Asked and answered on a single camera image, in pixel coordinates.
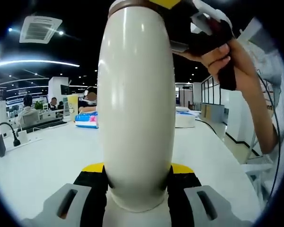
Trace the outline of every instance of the air conditioning vent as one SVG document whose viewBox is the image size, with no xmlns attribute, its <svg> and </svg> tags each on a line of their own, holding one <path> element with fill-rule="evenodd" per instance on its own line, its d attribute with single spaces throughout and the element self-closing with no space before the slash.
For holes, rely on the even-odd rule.
<svg viewBox="0 0 284 227">
<path fill-rule="evenodd" d="M 28 16 L 24 20 L 19 42 L 48 44 L 61 23 L 62 20 L 52 17 Z"/>
</svg>

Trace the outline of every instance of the human hand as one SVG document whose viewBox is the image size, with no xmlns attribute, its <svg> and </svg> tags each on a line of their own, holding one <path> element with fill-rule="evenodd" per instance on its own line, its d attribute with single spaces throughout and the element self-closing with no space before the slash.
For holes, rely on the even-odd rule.
<svg viewBox="0 0 284 227">
<path fill-rule="evenodd" d="M 202 63 L 217 82 L 219 82 L 219 70 L 225 67 L 230 59 L 232 59 L 234 63 L 237 90 L 242 92 L 244 98 L 249 99 L 252 98 L 255 93 L 258 94 L 259 92 L 262 92 L 257 72 L 251 58 L 235 39 L 230 40 L 227 44 L 224 44 L 201 57 L 195 56 L 189 51 L 183 53 L 173 51 L 173 53 L 183 56 L 191 61 Z"/>
</svg>

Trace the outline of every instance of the cup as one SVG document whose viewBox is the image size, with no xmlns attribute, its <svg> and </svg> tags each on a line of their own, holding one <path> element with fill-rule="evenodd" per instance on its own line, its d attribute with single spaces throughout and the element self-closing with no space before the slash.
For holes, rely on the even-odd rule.
<svg viewBox="0 0 284 227">
<path fill-rule="evenodd" d="M 71 121 L 75 121 L 76 115 L 78 115 L 78 98 L 77 94 L 67 96 L 68 106 L 70 110 Z"/>
<path fill-rule="evenodd" d="M 18 132 L 18 138 L 21 144 L 28 143 L 27 131 L 23 130 L 23 131 Z"/>
</svg>

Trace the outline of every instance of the ceiling light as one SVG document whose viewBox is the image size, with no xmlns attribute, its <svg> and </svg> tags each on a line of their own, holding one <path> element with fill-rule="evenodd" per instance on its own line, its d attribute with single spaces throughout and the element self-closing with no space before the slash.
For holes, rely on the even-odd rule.
<svg viewBox="0 0 284 227">
<path fill-rule="evenodd" d="M 16 91 L 16 90 L 20 90 L 20 89 L 30 89 L 30 88 L 36 88 L 36 87 L 48 87 L 48 86 L 20 87 L 20 88 L 15 88 L 15 89 L 7 90 L 7 91 Z"/>
<path fill-rule="evenodd" d="M 42 92 L 39 92 L 39 93 L 32 93 L 31 95 L 38 95 L 38 94 L 42 94 Z M 8 98 L 21 97 L 21 96 L 26 96 L 26 94 L 25 94 L 25 95 L 19 95 L 19 96 L 13 96 L 13 97 L 7 97 L 6 99 L 8 99 Z"/>
<path fill-rule="evenodd" d="M 69 85 L 69 87 L 88 87 L 88 86 L 81 86 L 81 85 Z"/>
<path fill-rule="evenodd" d="M 28 62 L 41 62 L 41 63 L 53 63 L 53 64 L 60 64 L 60 65 L 69 65 L 74 67 L 80 67 L 80 65 L 62 62 L 62 61 L 49 61 L 49 60 L 14 60 L 14 61 L 0 61 L 0 66 L 14 64 L 14 63 L 28 63 Z"/>
</svg>

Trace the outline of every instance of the black ceiling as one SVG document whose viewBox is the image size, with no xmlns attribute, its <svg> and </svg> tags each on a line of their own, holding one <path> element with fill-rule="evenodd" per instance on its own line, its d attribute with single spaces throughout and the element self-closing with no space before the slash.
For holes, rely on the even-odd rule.
<svg viewBox="0 0 284 227">
<path fill-rule="evenodd" d="M 80 67 L 47 63 L 19 63 L 0 67 L 0 83 L 26 78 L 51 78 L 53 76 L 69 77 L 71 85 L 94 86 L 97 83 L 98 57 L 101 40 L 107 14 L 112 0 L 99 1 L 64 1 L 64 0 L 42 0 L 26 1 L 21 13 L 12 12 L 16 17 L 10 19 L 0 34 L 0 60 L 9 61 L 16 59 L 44 59 L 52 61 L 69 62 L 78 64 Z M 222 9 L 231 19 L 234 33 L 244 28 L 250 21 L 252 15 L 250 10 L 244 10 L 247 6 L 241 1 L 229 0 L 206 0 L 215 8 Z M 49 44 L 21 44 L 19 43 L 20 31 L 26 16 L 48 16 L 62 19 L 59 30 L 64 35 L 55 34 Z M 172 12 L 162 10 L 170 39 L 186 42 L 190 34 L 190 20 L 180 10 Z M 179 56 L 174 57 L 176 82 L 203 81 L 209 76 L 205 67 L 197 62 L 191 62 Z M 8 83 L 2 85 L 9 89 L 20 87 L 33 87 L 48 85 L 48 80 L 32 80 Z M 30 89 L 31 93 L 41 92 L 41 89 Z M 10 91 L 7 97 L 14 95 Z"/>
</svg>

